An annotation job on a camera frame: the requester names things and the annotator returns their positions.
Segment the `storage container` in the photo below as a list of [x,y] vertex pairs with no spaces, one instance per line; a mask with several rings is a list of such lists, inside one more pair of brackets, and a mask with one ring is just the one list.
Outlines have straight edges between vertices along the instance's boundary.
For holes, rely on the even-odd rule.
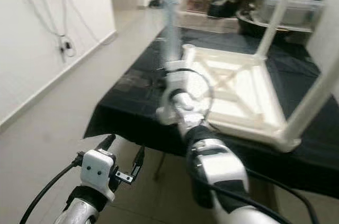
[[[259,16],[265,22],[269,22],[275,6],[280,0],[258,0],[257,9]],[[323,2],[314,0],[289,0],[285,15],[281,24],[303,25],[313,20],[314,16],[320,12]]]

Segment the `table leg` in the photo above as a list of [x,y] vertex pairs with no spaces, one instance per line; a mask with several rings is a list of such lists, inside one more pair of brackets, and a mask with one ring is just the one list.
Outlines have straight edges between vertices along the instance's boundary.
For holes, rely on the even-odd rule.
[[273,184],[250,177],[249,194],[253,200],[278,212]]
[[160,176],[160,170],[161,170],[161,167],[163,166],[165,157],[166,157],[166,153],[163,153],[163,154],[161,155],[161,158],[160,158],[160,161],[159,161],[157,170],[156,170],[156,172],[155,172],[154,175],[153,175],[153,180],[154,180],[154,181],[157,181],[157,180],[159,179],[159,176]]

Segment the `black wire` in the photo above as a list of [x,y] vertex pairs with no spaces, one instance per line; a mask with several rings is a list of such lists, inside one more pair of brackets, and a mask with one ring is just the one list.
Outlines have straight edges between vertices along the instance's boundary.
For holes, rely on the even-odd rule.
[[73,7],[74,11],[76,12],[76,14],[78,15],[79,19],[81,20],[81,22],[84,24],[84,26],[86,27],[87,31],[89,32],[89,34],[91,35],[91,37],[93,38],[93,40],[95,40],[96,42],[98,42],[101,46],[109,46],[114,40],[115,38],[112,38],[112,40],[108,41],[107,43],[100,43],[100,39],[95,35],[95,33],[93,32],[93,30],[90,28],[90,26],[87,24],[87,22],[85,21],[84,17],[82,16],[81,12],[79,11],[79,9],[77,8],[77,6],[75,5],[73,0],[68,0],[69,3],[71,4],[71,6]]
[[209,126],[211,126],[214,130],[216,130],[218,133],[221,133],[221,130],[218,128],[218,127],[216,127],[216,126],[214,126],[212,123],[208,123],[208,125]]
[[211,109],[212,109],[212,106],[213,106],[213,103],[214,103],[214,99],[215,99],[214,90],[213,90],[212,85],[210,84],[209,80],[203,74],[197,72],[194,69],[180,68],[180,69],[176,69],[176,70],[167,71],[166,73],[168,74],[168,73],[174,73],[174,72],[180,72],[180,71],[188,71],[188,72],[195,73],[195,74],[199,75],[206,82],[208,90],[209,90],[209,95],[210,95],[210,104],[209,104],[209,107],[207,108],[207,110],[206,110],[206,112],[204,114],[204,119],[203,120],[207,121],[207,117],[208,117],[208,115],[211,112]]
[[195,173],[193,173],[193,171],[191,170],[190,165],[189,165],[191,155],[192,154],[189,152],[186,156],[186,166],[187,166],[188,173],[189,173],[189,175],[192,179],[196,180],[197,182],[203,184],[204,186],[208,187],[209,189],[211,189],[213,191],[219,192],[219,193],[221,193],[225,196],[228,196],[232,199],[235,199],[235,200],[238,200],[240,202],[251,205],[253,207],[256,207],[258,210],[265,213],[266,215],[268,215],[269,217],[271,217],[272,219],[276,220],[277,222],[279,222],[281,224],[292,224],[289,220],[287,220],[283,216],[279,215],[275,211],[271,210],[270,208],[254,201],[252,199],[245,198],[245,197],[243,197],[243,196],[241,196],[237,193],[234,193],[232,191],[222,189],[222,188],[215,186],[213,184],[209,184],[208,182],[206,182],[203,179],[201,179],[200,177],[198,177]]
[[[67,5],[66,5],[66,0],[62,0],[62,4],[63,4],[63,25],[64,25],[64,33],[63,34],[59,34],[58,33],[58,29],[56,26],[56,23],[54,21],[54,18],[52,16],[50,7],[48,6],[48,2],[47,0],[42,0],[43,6],[47,12],[47,15],[49,17],[49,20],[51,22],[52,28],[51,29],[49,27],[49,25],[47,24],[47,22],[44,20],[43,16],[40,14],[37,6],[35,5],[33,0],[28,0],[28,2],[30,3],[31,7],[33,8],[33,11],[35,13],[35,15],[37,16],[37,18],[39,19],[39,21],[41,22],[41,24],[43,25],[43,27],[51,34],[55,35],[58,38],[58,45],[59,45],[59,51],[61,52],[62,56],[67,56],[67,57],[74,57],[77,55],[77,50],[76,47],[74,45],[73,40],[68,36],[68,27],[67,27]],[[68,54],[68,49],[64,47],[64,43],[63,43],[63,39],[66,39],[67,42],[70,44],[71,46],[71,50],[72,50],[72,54],[69,55]]]
[[48,24],[46,23],[46,21],[44,20],[43,16],[40,14],[37,6],[35,5],[33,0],[27,0],[29,2],[29,4],[31,5],[35,15],[37,16],[37,18],[39,19],[40,23],[42,24],[42,26],[51,34],[57,36],[57,37],[61,37],[61,35],[55,31],[53,31]]
[[68,171],[70,171],[73,167],[77,166],[76,162],[72,162],[69,164],[64,170],[62,170],[59,174],[57,174],[43,189],[42,191],[35,197],[35,199],[32,201],[32,203],[27,208],[25,214],[23,215],[20,224],[25,224],[28,220],[28,217],[32,213],[35,206],[38,204],[38,202],[41,200],[41,198],[46,194],[46,192]]
[[276,186],[278,186],[278,187],[280,187],[280,188],[282,188],[282,189],[288,191],[288,192],[291,193],[292,195],[296,196],[296,197],[297,197],[298,199],[300,199],[300,200],[304,203],[304,205],[306,206],[307,211],[308,211],[308,214],[309,214],[309,216],[310,216],[310,218],[311,218],[312,223],[313,223],[313,224],[319,224],[319,220],[318,220],[317,214],[316,214],[316,212],[315,212],[313,206],[311,205],[311,203],[310,203],[303,195],[301,195],[301,194],[298,193],[297,191],[295,191],[295,190],[289,188],[288,186],[286,186],[286,185],[284,185],[284,184],[282,184],[282,183],[280,183],[280,182],[278,182],[278,181],[276,181],[276,180],[274,180],[274,179],[271,179],[271,178],[269,178],[269,177],[267,177],[267,176],[265,176],[265,175],[262,175],[262,174],[260,174],[260,173],[258,173],[258,172],[256,172],[256,171],[253,171],[253,170],[251,170],[251,169],[249,169],[249,168],[246,168],[246,171],[247,171],[247,173],[248,173],[250,176],[255,177],[255,178],[259,178],[259,179],[264,180],[264,181],[267,181],[267,182],[269,182],[269,183],[272,183],[272,184],[274,184],[274,185],[276,185]]

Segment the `silver metal arm segment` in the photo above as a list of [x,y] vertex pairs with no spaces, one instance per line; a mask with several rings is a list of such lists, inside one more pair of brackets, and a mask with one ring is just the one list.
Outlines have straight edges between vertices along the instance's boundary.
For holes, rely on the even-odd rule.
[[107,203],[113,202],[114,192],[121,182],[132,184],[143,165],[145,148],[141,147],[129,175],[119,171],[116,157],[107,151],[115,135],[108,136],[93,150],[78,153],[82,158],[81,185],[67,200],[66,208],[55,224],[94,224]]
[[[200,169],[209,184],[248,196],[248,177],[241,160],[215,138],[197,141],[190,149],[195,152],[195,168]],[[278,223],[256,208],[211,192],[213,211],[218,223],[274,224]]]

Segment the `table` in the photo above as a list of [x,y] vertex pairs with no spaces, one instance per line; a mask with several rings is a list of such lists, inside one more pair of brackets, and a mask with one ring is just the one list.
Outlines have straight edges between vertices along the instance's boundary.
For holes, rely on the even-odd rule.
[[[235,33],[182,29],[183,43],[204,48],[253,54],[260,39]],[[154,41],[96,106],[85,137],[116,133],[139,145],[184,156],[186,149],[176,126],[157,122],[161,89],[156,87],[163,66],[161,41]],[[284,115],[288,118],[319,74],[307,61],[303,46],[274,41],[267,60]],[[290,187],[339,198],[339,108],[331,98],[292,153],[228,135],[220,135],[245,166]]]

